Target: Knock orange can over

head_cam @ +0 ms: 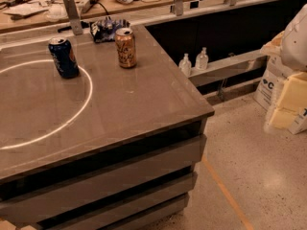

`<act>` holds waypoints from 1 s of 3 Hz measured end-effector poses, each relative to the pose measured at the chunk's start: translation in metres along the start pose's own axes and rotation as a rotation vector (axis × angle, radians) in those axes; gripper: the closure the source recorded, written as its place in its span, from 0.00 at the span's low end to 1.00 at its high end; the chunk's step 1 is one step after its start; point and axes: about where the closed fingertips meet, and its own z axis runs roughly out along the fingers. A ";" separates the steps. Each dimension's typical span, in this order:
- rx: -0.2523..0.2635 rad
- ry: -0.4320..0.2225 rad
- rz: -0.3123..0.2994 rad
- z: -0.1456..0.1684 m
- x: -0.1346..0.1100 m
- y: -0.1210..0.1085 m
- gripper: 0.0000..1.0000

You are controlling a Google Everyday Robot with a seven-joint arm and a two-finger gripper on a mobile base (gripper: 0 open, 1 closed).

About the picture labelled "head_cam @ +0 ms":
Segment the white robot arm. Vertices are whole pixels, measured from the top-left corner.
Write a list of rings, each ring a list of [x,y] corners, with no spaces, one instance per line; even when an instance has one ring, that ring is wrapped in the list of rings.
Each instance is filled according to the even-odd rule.
[[[280,56],[283,64],[293,70],[307,70],[307,4],[285,28]]]

